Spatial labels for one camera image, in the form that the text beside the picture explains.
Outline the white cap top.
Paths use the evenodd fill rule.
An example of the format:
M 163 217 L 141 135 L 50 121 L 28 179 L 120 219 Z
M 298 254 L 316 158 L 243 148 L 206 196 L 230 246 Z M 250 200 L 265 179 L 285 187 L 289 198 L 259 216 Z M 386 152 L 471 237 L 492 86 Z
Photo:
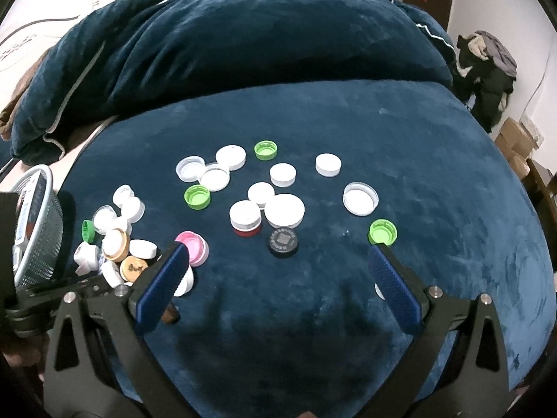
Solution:
M 217 150 L 215 160 L 230 172 L 237 171 L 245 164 L 246 151 L 240 145 L 225 145 Z

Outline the white flat cap in pile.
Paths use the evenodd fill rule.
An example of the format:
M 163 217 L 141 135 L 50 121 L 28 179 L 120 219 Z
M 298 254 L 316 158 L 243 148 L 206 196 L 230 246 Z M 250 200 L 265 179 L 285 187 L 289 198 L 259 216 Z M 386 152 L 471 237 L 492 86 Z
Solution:
M 131 240 L 128 249 L 131 256 L 145 261 L 152 260 L 158 253 L 158 246 L 155 243 L 142 239 Z

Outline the grey mesh basket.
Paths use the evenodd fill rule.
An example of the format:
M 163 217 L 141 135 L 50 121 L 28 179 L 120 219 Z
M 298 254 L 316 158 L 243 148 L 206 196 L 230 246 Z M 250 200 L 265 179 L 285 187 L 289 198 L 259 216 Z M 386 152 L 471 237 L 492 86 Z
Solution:
M 47 165 L 30 168 L 10 191 L 18 196 L 12 261 L 14 283 L 20 290 L 49 281 L 54 274 L 63 215 Z

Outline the white cap far right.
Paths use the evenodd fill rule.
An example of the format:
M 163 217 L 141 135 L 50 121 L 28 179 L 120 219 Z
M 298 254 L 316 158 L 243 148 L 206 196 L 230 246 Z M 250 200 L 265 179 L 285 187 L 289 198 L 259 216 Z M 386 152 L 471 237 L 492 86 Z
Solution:
M 341 159 L 331 153 L 322 153 L 315 158 L 315 170 L 322 177 L 336 177 L 342 169 Z

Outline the pink bottle cap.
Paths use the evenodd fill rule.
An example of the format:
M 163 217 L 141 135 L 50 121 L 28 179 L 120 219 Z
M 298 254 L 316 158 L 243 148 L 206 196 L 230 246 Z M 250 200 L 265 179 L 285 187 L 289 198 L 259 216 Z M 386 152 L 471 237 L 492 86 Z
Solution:
M 208 259 L 210 248 L 201 235 L 192 231 L 183 231 L 175 237 L 175 241 L 186 246 L 189 253 L 189 265 L 192 267 L 199 267 Z

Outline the large white flat cap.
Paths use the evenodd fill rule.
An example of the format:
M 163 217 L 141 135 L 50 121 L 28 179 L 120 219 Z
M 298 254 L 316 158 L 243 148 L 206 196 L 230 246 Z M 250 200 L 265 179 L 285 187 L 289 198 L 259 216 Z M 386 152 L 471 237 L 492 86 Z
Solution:
M 290 193 L 273 196 L 265 205 L 264 216 L 274 229 L 298 227 L 305 215 L 305 205 L 298 197 Z

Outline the green cap top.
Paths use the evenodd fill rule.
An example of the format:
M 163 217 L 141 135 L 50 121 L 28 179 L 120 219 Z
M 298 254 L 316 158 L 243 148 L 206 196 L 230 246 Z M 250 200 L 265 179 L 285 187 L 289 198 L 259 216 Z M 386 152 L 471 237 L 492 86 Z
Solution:
M 277 156 L 277 144 L 274 141 L 258 141 L 254 145 L 254 154 L 259 161 L 272 161 Z

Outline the orange printed cap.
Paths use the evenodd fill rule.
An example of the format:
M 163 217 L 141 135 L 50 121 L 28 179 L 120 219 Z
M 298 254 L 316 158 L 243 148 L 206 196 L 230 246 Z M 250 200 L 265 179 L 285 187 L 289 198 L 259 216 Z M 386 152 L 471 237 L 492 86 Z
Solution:
M 134 283 L 148 267 L 148 263 L 142 258 L 128 256 L 120 263 L 120 275 L 125 282 Z

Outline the white open cap left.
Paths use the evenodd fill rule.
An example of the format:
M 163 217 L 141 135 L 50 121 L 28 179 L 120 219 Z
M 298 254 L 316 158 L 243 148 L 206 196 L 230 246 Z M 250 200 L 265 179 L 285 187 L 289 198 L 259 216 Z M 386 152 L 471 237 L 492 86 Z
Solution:
M 202 177 L 206 170 L 206 162 L 203 157 L 189 156 L 183 158 L 175 166 L 175 173 L 185 183 L 193 183 Z

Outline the large white lid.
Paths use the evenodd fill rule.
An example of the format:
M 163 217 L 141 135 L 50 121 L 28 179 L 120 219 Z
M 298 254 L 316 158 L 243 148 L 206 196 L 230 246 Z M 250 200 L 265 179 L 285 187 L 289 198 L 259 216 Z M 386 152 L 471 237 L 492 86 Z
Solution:
M 379 197 L 376 190 L 363 182 L 351 182 L 343 191 L 343 204 L 346 210 L 359 217 L 371 215 L 378 207 Z

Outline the green cap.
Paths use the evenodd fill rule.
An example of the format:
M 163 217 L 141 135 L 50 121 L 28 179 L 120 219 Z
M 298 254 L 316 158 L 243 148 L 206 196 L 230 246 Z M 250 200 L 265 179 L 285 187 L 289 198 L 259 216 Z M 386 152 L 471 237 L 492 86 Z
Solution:
M 190 209 L 202 210 L 211 203 L 211 192 L 206 187 L 195 184 L 186 189 L 183 199 Z
M 86 243 L 93 243 L 95 240 L 95 227 L 92 220 L 84 220 L 81 224 L 81 237 Z
M 369 226 L 367 238 L 372 245 L 382 243 L 391 246 L 398 238 L 398 229 L 387 219 L 377 219 Z
M 277 144 L 274 141 L 258 141 L 254 145 L 254 154 L 259 161 L 272 161 L 277 156 Z

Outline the white printed cap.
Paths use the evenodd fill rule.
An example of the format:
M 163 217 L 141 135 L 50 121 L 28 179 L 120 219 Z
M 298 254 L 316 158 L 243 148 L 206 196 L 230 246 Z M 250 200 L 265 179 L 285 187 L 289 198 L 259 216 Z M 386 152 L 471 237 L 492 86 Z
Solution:
M 74 262 L 77 264 L 76 275 L 86 276 L 99 269 L 100 249 L 97 245 L 82 242 L 74 252 Z

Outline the green cap on edge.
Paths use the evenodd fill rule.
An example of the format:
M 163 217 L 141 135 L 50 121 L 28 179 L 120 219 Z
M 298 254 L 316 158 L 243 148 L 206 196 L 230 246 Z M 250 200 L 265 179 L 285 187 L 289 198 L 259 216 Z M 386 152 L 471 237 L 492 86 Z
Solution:
M 81 237 L 86 243 L 93 243 L 95 240 L 95 227 L 92 220 L 84 220 L 81 224 Z

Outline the white open cap middle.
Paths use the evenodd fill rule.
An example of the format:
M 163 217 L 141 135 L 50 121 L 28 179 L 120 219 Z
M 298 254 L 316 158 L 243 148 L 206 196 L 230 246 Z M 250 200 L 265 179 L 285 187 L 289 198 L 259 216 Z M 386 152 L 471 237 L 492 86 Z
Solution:
M 227 166 L 218 162 L 206 165 L 204 172 L 199 177 L 198 183 L 209 190 L 210 193 L 217 193 L 228 186 L 230 172 Z

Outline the cardboard boxes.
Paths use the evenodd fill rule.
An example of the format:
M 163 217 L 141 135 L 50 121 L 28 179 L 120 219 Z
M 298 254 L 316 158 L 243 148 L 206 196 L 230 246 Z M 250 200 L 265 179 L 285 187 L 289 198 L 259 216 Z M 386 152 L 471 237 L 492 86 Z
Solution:
M 534 138 L 524 125 L 512 118 L 506 119 L 496 136 L 495 144 L 518 178 L 523 180 L 531 171 L 527 159 L 537 148 Z

